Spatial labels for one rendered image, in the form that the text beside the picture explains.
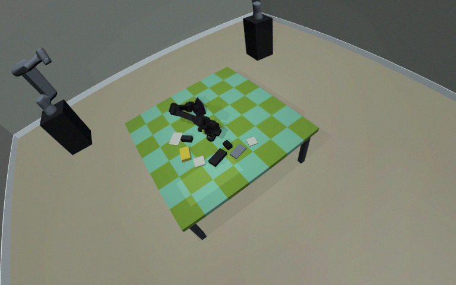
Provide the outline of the olive yellow rectangular block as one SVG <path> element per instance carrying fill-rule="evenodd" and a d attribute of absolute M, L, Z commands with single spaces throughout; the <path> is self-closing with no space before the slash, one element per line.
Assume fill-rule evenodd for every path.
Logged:
<path fill-rule="evenodd" d="M 179 150 L 182 163 L 192 160 L 189 146 L 180 148 Z"/>

